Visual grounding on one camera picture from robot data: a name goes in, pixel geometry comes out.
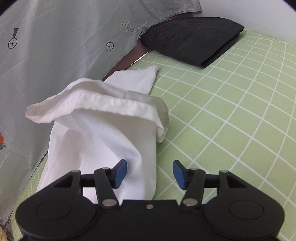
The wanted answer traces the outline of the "white trousers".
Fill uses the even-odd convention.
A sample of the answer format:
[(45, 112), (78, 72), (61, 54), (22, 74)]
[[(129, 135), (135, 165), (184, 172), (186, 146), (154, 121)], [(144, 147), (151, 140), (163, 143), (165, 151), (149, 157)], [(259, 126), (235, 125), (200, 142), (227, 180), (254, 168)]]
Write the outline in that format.
[(52, 123), (48, 159), (37, 189), (72, 170), (92, 174), (127, 161), (115, 191), (119, 202), (151, 200), (157, 185), (157, 144), (169, 129), (169, 111), (150, 95), (157, 66), (114, 72), (107, 80), (80, 78), (46, 100), (27, 107), (35, 123)]

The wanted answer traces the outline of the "folded black garment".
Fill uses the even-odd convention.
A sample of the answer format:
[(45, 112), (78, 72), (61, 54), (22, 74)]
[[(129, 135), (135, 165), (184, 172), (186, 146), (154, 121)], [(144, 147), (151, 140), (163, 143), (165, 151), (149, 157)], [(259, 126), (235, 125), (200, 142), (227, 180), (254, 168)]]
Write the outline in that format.
[(220, 17), (175, 18), (153, 25), (143, 45), (172, 59), (206, 68), (238, 40), (244, 26)]

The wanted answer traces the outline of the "grey carrot print sheet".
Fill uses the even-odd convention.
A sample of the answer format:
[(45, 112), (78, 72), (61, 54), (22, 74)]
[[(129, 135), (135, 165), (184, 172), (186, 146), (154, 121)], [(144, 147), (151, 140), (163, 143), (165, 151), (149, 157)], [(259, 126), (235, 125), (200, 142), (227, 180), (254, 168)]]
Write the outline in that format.
[(1, 225), (47, 151), (26, 108), (81, 78), (102, 79), (150, 26), (198, 1), (1, 2)]

